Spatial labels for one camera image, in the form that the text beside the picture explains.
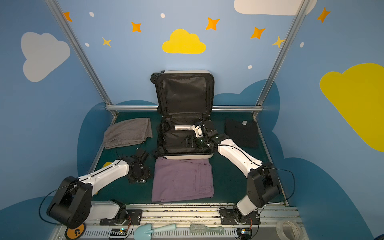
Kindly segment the left aluminium frame post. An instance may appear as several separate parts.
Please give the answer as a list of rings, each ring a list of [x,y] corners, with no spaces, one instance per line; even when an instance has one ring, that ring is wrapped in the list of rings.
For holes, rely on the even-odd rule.
[[[85,68],[87,74],[89,75],[92,83],[96,87],[104,103],[106,104],[106,106],[112,105],[113,103],[110,97],[108,96],[107,91],[105,90],[97,73],[95,72],[91,62],[87,58],[86,53],[83,50],[82,45],[79,42],[78,38],[76,37],[73,29],[71,28],[70,22],[66,19],[65,14],[62,11],[62,8],[60,7],[60,4],[58,3],[58,1],[52,1],[52,0],[46,0],[45,2],[49,7],[51,13],[55,17],[56,21],[58,22],[63,33],[65,34],[68,41],[70,42],[72,48],[74,49],[76,55],[78,56],[80,62]]]

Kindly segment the aluminium frame post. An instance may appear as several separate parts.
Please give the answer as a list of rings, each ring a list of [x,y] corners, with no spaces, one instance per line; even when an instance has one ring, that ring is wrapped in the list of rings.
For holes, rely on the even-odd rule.
[[[76,37],[73,29],[71,28],[70,22],[66,19],[65,14],[62,11],[62,8],[60,7],[60,4],[58,3],[58,1],[52,1],[52,0],[46,0],[45,2],[49,7],[51,13],[55,17],[56,21],[58,22],[63,33],[65,34],[68,41],[70,42],[72,48],[74,49],[76,55],[78,56],[80,62],[85,68],[87,74],[89,75],[92,83],[96,87],[104,103],[106,104],[106,106],[112,105],[113,103],[110,97],[108,96],[107,91],[105,90],[97,73],[95,72],[91,62],[87,58],[86,53],[83,50],[82,45],[79,42],[78,38]]]
[[[307,15],[307,9],[309,9],[311,1],[310,0],[304,0],[299,5],[298,11],[292,21],[292,24],[288,30],[288,33],[286,35],[286,39],[283,42],[283,45],[280,47],[278,56],[276,58],[276,61],[273,65],[273,68],[269,74],[269,77],[267,78],[266,83],[264,84],[264,87],[262,88],[262,91],[258,97],[256,107],[257,109],[252,112],[253,120],[257,121],[257,115],[259,112],[263,110],[263,104],[268,96],[268,93],[270,92],[270,89],[279,73],[280,68],[283,65],[283,62],[289,52],[289,49],[299,32],[299,29]]]

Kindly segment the yellow toy shovel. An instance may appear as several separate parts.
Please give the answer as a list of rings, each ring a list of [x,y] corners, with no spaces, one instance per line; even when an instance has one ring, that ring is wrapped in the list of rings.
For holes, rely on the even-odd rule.
[[[108,166],[111,165],[111,164],[112,164],[112,162],[106,162],[106,163],[103,165],[103,168],[108,167]]]

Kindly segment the right aluminium frame post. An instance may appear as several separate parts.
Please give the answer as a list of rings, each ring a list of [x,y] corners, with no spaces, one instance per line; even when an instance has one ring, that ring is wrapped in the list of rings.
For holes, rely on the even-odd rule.
[[[283,45],[280,47],[278,56],[276,58],[276,61],[273,65],[273,68],[269,74],[269,77],[267,78],[266,83],[264,84],[264,87],[262,88],[262,91],[258,97],[256,107],[257,109],[252,112],[253,120],[257,121],[257,115],[259,112],[263,110],[263,104],[268,96],[268,93],[270,92],[270,89],[279,73],[280,68],[283,65],[283,62],[289,52],[289,49],[299,32],[299,29],[307,15],[307,9],[309,9],[311,1],[310,0],[304,0],[299,5],[298,11],[292,21],[292,24],[288,30],[288,33],[286,35],[286,39],[283,42]]]

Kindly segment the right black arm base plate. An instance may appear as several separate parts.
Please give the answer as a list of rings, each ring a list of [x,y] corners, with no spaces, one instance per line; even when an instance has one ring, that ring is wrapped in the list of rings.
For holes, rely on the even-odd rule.
[[[259,212],[253,211],[248,215],[242,215],[238,209],[219,209],[222,225],[258,225],[261,223]]]

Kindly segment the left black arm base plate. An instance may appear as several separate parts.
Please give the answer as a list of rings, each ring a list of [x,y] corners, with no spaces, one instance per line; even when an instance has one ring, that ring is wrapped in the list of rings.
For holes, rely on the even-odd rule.
[[[101,219],[101,226],[139,226],[142,218],[142,210],[122,210],[113,219]]]

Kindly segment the right small circuit board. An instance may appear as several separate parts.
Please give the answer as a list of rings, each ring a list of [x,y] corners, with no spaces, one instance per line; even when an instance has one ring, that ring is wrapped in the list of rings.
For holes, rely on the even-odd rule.
[[[236,228],[237,240],[250,240],[252,238],[252,230],[249,228]]]

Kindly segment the white hard-shell suitcase black lining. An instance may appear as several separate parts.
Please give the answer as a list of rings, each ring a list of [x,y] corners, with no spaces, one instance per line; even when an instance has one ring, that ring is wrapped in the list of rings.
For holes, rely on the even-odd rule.
[[[157,154],[172,160],[209,159],[213,150],[186,148],[183,140],[192,131],[176,131],[175,125],[211,121],[215,79],[208,70],[161,71],[150,78],[155,85],[162,116],[158,126]]]

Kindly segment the left small circuit board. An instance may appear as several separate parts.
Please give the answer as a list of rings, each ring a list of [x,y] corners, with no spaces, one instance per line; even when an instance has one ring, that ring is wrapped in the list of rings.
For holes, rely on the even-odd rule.
[[[124,240],[128,236],[128,229],[111,229],[109,234],[109,240]]]

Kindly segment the white plastic bottle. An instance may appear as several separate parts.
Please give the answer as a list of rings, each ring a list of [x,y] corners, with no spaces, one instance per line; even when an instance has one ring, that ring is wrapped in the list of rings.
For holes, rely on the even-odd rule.
[[[194,129],[194,125],[175,125],[176,131],[193,131]]]

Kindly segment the black t-shirt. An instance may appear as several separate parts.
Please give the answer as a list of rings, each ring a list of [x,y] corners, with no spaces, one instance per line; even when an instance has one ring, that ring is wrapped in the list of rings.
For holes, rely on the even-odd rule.
[[[259,147],[258,126],[256,122],[239,122],[232,119],[226,119],[225,134],[241,148],[257,149]]]

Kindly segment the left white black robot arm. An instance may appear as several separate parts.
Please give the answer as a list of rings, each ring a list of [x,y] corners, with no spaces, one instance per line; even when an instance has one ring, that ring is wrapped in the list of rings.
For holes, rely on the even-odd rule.
[[[55,190],[47,215],[69,229],[95,220],[107,225],[127,225],[129,214],[125,204],[119,201],[98,202],[92,198],[102,188],[123,177],[130,183],[145,182],[150,178],[150,170],[144,165],[148,157],[149,153],[139,148],[134,155],[121,157],[93,173],[65,178]]]

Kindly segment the grey folded towel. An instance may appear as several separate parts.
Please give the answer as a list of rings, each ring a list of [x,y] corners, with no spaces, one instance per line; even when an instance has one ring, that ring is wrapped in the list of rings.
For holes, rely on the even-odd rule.
[[[108,127],[104,133],[105,149],[134,146],[152,138],[152,126],[149,118],[136,118],[121,121]]]

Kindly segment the purple trousers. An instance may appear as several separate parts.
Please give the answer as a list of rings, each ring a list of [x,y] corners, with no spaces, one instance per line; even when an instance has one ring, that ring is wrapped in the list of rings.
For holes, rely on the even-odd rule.
[[[152,202],[189,201],[213,196],[213,171],[208,159],[157,158]]]

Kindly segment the small black silver device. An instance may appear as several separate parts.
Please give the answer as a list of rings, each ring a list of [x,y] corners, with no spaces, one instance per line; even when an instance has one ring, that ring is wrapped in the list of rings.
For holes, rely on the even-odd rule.
[[[140,179],[140,180],[137,180],[137,183],[138,184],[145,184],[147,182],[146,179]]]

